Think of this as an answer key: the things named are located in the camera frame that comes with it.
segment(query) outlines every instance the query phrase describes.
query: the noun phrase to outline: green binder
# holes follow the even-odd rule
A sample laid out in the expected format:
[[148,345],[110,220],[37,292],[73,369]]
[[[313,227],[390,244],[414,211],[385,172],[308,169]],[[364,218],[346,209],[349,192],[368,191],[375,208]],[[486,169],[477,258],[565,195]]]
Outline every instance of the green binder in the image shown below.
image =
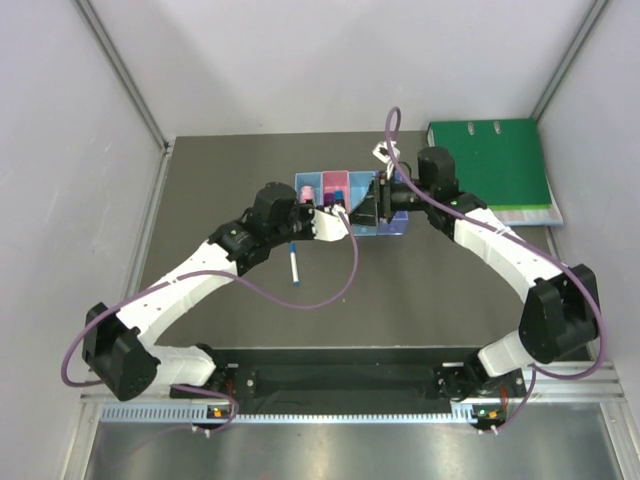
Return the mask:
[[549,208],[551,194],[536,123],[531,119],[432,122],[430,146],[456,161],[463,191],[496,210]]

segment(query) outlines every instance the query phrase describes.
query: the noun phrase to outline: gray tabletop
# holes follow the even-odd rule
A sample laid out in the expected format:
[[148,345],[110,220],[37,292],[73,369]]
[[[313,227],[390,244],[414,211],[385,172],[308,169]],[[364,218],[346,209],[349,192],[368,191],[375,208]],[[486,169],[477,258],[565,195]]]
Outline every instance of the gray tabletop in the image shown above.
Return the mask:
[[[143,271],[144,286],[189,256],[219,225],[239,217],[269,181],[293,183],[296,172],[374,170],[380,133],[180,137],[169,165]],[[421,132],[403,132],[402,159],[415,163]],[[542,228],[517,232],[547,248]],[[191,310],[161,344],[217,347],[476,346],[517,328],[522,304],[473,254],[410,215],[401,237],[360,237],[351,289],[315,311],[282,308],[231,284]],[[299,242],[301,285],[293,286],[286,247],[246,278],[297,303],[337,292],[352,266],[351,242]]]

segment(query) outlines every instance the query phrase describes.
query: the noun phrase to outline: gray wall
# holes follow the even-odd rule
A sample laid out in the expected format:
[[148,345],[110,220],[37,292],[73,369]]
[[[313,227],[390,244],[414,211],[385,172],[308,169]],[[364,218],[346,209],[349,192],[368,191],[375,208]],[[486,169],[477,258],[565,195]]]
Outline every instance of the gray wall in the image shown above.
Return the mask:
[[595,269],[610,356],[640,422],[640,3],[616,0],[544,116],[569,262]]
[[159,152],[70,1],[3,2],[0,63],[0,478],[49,479],[79,408],[62,356],[123,294]]
[[93,0],[169,137],[528,116],[590,0]]

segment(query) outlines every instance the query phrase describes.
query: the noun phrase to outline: metal frame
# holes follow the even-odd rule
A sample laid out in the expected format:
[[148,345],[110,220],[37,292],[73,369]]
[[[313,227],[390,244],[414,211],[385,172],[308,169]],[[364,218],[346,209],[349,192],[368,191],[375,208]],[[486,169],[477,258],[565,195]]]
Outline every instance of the metal frame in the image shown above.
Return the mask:
[[154,141],[158,144],[158,147],[165,152],[169,146],[169,143],[165,139],[162,134],[162,130],[158,126],[151,110],[147,106],[147,103],[144,101],[144,98],[140,94],[140,90],[136,86],[133,77],[129,73],[129,70],[125,66],[122,61],[122,57],[118,53],[111,37],[107,33],[107,30],[104,28],[100,17],[98,16],[95,8],[91,4],[90,0],[71,0],[72,3],[76,6],[80,16],[85,20],[89,30],[93,37],[96,40],[96,43],[104,53],[105,58],[111,65],[113,69],[113,73],[115,73],[116,77],[120,81],[120,85],[122,85],[123,90],[131,100],[131,104],[136,109],[143,123],[149,130],[149,134],[154,139]]
[[598,21],[602,18],[609,3],[610,0],[594,0],[591,4],[589,11],[580,23],[578,31],[571,40],[569,47],[562,55],[560,63],[558,63],[553,75],[551,75],[547,86],[542,91],[542,95],[531,113],[531,118],[533,118],[536,123],[540,121],[547,110],[547,107],[555,97],[556,92],[567,77],[569,70],[571,70],[571,67],[584,48],[587,40],[591,37],[591,34],[598,24]]
[[[155,219],[162,196],[162,191],[168,173],[169,161],[172,153],[172,144],[169,144],[155,121],[151,111],[138,90],[133,78],[127,70],[124,62],[117,52],[111,38],[100,21],[90,0],[72,0],[83,19],[87,22],[96,42],[105,54],[109,64],[112,66],[123,89],[130,98],[134,108],[141,116],[150,135],[158,144],[162,152],[162,158],[158,165],[158,171],[154,180],[154,185],[148,199],[137,242],[137,248],[130,265],[130,275],[127,282],[126,294],[129,295],[137,291],[147,250],[155,224]],[[545,87],[539,101],[537,102],[531,115],[539,121],[544,115],[547,107],[558,92],[562,82],[566,78],[571,66],[575,63],[581,50],[584,48],[588,38],[593,33],[599,20],[602,18],[609,0],[594,0],[580,28],[571,41],[569,47],[562,56],[557,68]],[[548,228],[547,241],[551,252],[559,257],[558,246],[555,241],[553,230]],[[570,373],[585,369],[586,362],[571,362],[561,365],[553,365],[551,369]],[[524,372],[525,382],[531,378],[531,372]],[[91,450],[95,441],[99,420],[105,405],[109,405],[115,399],[106,389],[94,388],[83,392],[81,397],[82,408],[79,414],[78,426],[75,436],[70,444],[65,468],[61,478],[74,480],[84,478],[88,466]],[[468,399],[467,403],[481,404],[485,399]],[[615,455],[620,464],[624,478],[640,478],[640,435],[636,428],[631,412],[624,398],[624,392],[619,383],[615,369],[611,363],[605,363],[603,367],[592,377],[581,381],[559,382],[539,376],[534,393],[530,402],[580,402],[599,403],[604,416],[604,421],[609,432]],[[132,401],[131,405],[146,403],[154,407],[163,405],[212,405],[215,400],[170,400],[166,389],[156,389],[145,392],[144,395]]]
[[[100,421],[104,423],[198,423],[219,424],[226,420],[209,418],[209,404],[202,403],[106,403]],[[455,404],[451,413],[426,414],[367,414],[367,415],[289,415],[289,414],[239,414],[237,424],[441,424],[477,423],[473,417],[473,406]]]

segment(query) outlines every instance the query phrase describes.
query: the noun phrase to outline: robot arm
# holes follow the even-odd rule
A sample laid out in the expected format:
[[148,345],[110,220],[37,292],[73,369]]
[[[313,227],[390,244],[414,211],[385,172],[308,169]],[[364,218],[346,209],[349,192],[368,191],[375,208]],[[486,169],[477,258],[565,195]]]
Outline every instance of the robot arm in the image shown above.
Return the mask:
[[[84,341],[83,357],[119,400],[129,400],[150,385],[204,385],[215,364],[200,347],[155,345],[178,318],[213,291],[269,258],[272,248],[299,240],[336,241],[348,230],[339,205],[330,212],[298,203],[288,185],[269,183],[241,218],[219,227],[182,264],[154,285],[169,283],[128,304],[102,322]],[[219,275],[198,275],[213,270]],[[106,310],[99,304],[87,323]]]
[[[451,399],[491,389],[513,370],[534,362],[550,363],[598,336],[593,312],[565,275],[544,258],[504,238],[505,233],[513,232],[484,202],[460,191],[453,158],[445,149],[421,151],[418,167],[419,178],[412,180],[415,186],[496,231],[434,208],[390,177],[389,170],[371,182],[364,200],[349,215],[350,222],[377,226],[379,221],[391,221],[397,211],[425,212],[434,228],[479,256],[524,303],[517,331],[474,352],[464,362],[464,375],[455,371],[450,378],[441,378],[440,385],[452,392]],[[204,385],[216,368],[209,349],[156,346],[159,336],[204,297],[267,260],[272,248],[291,241],[344,238],[348,233],[344,215],[340,206],[325,212],[300,204],[295,190],[287,185],[268,184],[241,218],[220,226],[156,284],[169,284],[168,288],[133,301],[91,331],[83,345],[85,362],[119,400],[134,398],[151,384]],[[217,274],[190,276],[201,270]],[[572,270],[597,301],[593,272],[584,265]],[[87,323],[105,310],[103,304],[94,307]]]
[[[461,192],[455,163],[441,147],[425,148],[418,154],[419,178],[412,183],[440,203],[494,227],[492,232],[460,220],[420,199],[407,185],[381,173],[370,185],[363,202],[352,212],[352,223],[377,225],[378,218],[391,221],[397,211],[423,211],[431,225],[461,247],[480,257],[498,273],[524,303],[518,330],[476,351],[464,362],[464,380],[459,371],[443,378],[455,388],[452,399],[492,388],[502,376],[533,363],[548,364],[585,346],[598,336],[593,312],[582,294],[564,273],[546,259],[517,245],[504,234],[517,235],[502,224],[486,204]],[[584,265],[571,269],[598,301],[596,279]]]

